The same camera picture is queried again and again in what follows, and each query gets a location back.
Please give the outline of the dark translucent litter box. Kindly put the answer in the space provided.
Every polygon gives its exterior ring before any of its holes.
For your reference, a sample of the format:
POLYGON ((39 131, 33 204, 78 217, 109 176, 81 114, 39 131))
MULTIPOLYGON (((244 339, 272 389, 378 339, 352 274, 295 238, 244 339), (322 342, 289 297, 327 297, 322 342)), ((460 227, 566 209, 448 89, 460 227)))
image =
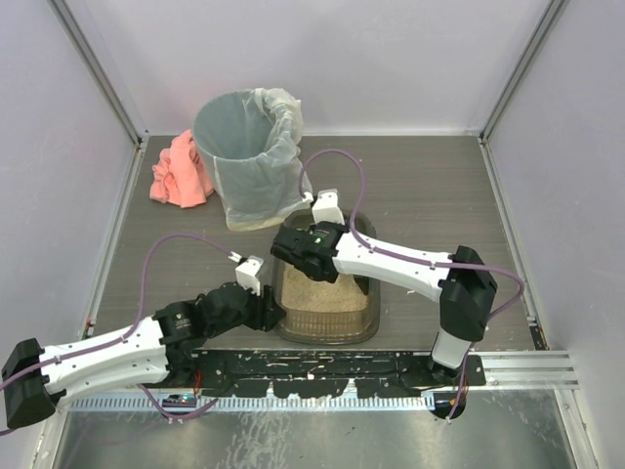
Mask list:
MULTIPOLYGON (((289 215, 282 226, 308 229, 313 225, 311 210, 300 210, 289 215)), ((346 345, 366 341, 378 330, 380 321, 380 281, 359 274, 354 276, 356 283, 367 295, 367 305, 359 311, 346 313, 312 313, 285 309, 281 305, 283 271, 289 265, 274 257, 272 287, 277 304, 285 311, 285 318, 277 325, 277 334, 287 340, 326 345, 346 345)))

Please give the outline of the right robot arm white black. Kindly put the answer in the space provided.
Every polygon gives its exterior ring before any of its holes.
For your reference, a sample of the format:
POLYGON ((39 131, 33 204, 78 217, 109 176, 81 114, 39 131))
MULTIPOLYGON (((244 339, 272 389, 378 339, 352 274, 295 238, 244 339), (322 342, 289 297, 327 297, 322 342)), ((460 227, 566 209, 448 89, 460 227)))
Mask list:
POLYGON ((307 278, 333 283, 338 275, 368 277, 412 290, 438 304, 439 330, 428 368, 435 380, 459 379, 469 349, 482 340, 498 285, 478 253, 427 252, 390 244, 345 225, 282 226, 271 255, 307 278))

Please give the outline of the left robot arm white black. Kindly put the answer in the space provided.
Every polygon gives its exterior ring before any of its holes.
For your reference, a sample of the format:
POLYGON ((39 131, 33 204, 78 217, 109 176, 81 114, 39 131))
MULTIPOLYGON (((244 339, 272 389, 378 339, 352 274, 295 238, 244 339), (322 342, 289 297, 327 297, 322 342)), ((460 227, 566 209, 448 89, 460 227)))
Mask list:
POLYGON ((267 332, 284 317, 270 286, 256 293, 227 282, 90 339, 46 347, 22 340, 1 370, 6 425, 34 425, 63 405, 117 387, 182 382, 192 351, 207 340, 239 326, 267 332))

